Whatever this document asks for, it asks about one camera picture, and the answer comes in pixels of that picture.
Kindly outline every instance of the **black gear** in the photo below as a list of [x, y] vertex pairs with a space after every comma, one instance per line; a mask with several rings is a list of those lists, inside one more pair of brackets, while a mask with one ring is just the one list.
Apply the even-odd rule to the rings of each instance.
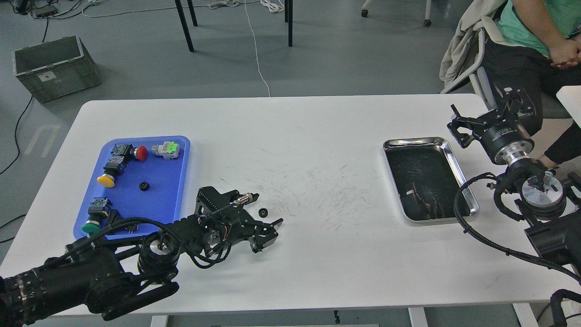
[[266, 216], [268, 216], [268, 210], [266, 208], [260, 208], [258, 210], [258, 216], [261, 218], [266, 218]]

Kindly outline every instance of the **power strip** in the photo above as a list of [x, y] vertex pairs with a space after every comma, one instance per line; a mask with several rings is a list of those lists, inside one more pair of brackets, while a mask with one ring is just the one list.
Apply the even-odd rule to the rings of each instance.
[[43, 8], [36, 9], [34, 11], [34, 16], [36, 18], [45, 18], [54, 15], [57, 13], [55, 6], [46, 6]]

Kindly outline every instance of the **table surface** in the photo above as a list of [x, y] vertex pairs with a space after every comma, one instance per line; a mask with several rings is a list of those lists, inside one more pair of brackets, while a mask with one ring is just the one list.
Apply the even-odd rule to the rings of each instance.
[[563, 86], [557, 98], [576, 122], [581, 122], [581, 86]]
[[[484, 113], [475, 95], [221, 98], [92, 101], [73, 123], [13, 241], [0, 274], [13, 276], [61, 255], [101, 147], [125, 137], [183, 135], [192, 146], [182, 216], [196, 192], [258, 192], [257, 219], [284, 218], [278, 240], [253, 254], [247, 242], [199, 269], [182, 256], [177, 294], [147, 314], [412, 307], [545, 301], [577, 290], [556, 271], [523, 262], [463, 234], [457, 223], [406, 220], [382, 151], [386, 140], [449, 140], [467, 178], [500, 173], [478, 143], [461, 149], [446, 128], [450, 105]], [[534, 254], [524, 222], [503, 216], [485, 183], [472, 187], [472, 226], [493, 241]], [[125, 265], [135, 271], [134, 262]], [[88, 314], [85, 306], [63, 315]]]

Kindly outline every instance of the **stainless steel tray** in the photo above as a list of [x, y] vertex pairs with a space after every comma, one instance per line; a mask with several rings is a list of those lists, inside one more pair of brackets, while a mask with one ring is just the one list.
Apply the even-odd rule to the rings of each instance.
[[[409, 220], [456, 221], [454, 197], [466, 178], [448, 141], [441, 137], [388, 140], [383, 150]], [[462, 215], [475, 216], [479, 207], [472, 191], [468, 188], [462, 193]]]

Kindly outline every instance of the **blue tray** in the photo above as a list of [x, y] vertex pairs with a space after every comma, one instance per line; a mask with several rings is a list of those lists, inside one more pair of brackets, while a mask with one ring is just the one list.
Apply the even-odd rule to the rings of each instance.
[[[163, 157], [151, 153], [153, 145], [160, 145], [165, 141], [173, 141], [180, 145], [178, 158], [165, 160]], [[115, 186], [108, 189], [97, 183], [97, 177], [103, 174], [103, 166], [109, 159], [115, 144], [132, 144], [134, 147], [144, 145], [148, 149], [148, 157], [145, 161], [130, 161], [124, 173], [115, 178]], [[144, 217], [161, 223], [171, 223], [178, 220], [184, 192], [185, 172], [188, 167], [189, 148], [190, 142], [184, 136], [117, 138], [107, 142], [101, 149], [74, 224], [74, 236], [80, 239], [87, 235], [81, 230], [81, 227], [87, 222], [89, 217], [87, 211], [94, 197], [109, 198], [112, 209], [118, 210], [123, 218]], [[148, 182], [149, 190], [141, 191], [139, 189], [141, 182]], [[157, 231], [157, 227], [141, 224], [133, 233], [121, 229], [113, 235], [107, 235], [107, 238], [122, 239], [144, 236], [155, 231]]]

